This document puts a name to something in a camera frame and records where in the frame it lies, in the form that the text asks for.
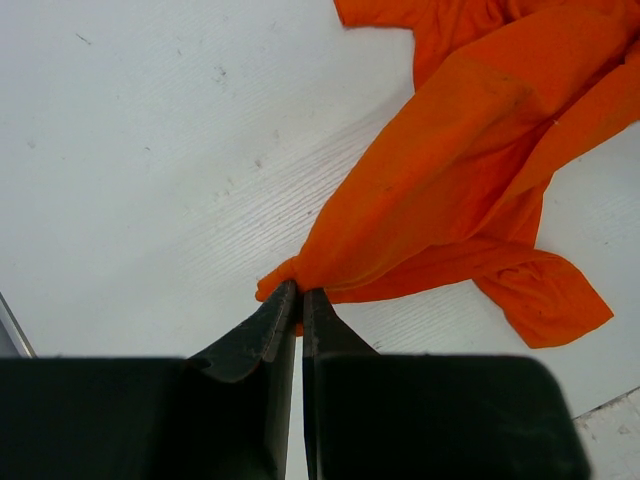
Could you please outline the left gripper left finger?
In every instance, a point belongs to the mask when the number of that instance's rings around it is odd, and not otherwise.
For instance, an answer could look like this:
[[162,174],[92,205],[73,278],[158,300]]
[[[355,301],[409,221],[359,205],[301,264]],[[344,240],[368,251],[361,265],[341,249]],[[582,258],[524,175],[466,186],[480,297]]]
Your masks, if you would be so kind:
[[297,289],[188,358],[1,363],[5,479],[281,479]]

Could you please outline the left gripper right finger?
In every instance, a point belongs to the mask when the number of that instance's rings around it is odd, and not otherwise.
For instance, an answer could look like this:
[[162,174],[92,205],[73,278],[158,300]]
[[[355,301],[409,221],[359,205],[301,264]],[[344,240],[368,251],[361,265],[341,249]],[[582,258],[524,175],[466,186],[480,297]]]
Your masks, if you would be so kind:
[[381,354],[303,299],[304,438],[313,479],[587,479],[561,389],[537,360]]

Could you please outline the orange t shirt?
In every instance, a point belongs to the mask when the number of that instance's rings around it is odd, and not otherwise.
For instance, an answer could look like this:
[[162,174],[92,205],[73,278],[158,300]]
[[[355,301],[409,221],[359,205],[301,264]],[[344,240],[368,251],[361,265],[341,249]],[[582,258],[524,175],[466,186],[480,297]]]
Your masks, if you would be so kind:
[[536,248],[554,173],[639,118],[635,1],[339,1],[348,28],[415,38],[415,92],[261,279],[335,303],[470,280],[532,348],[612,311],[568,260]]

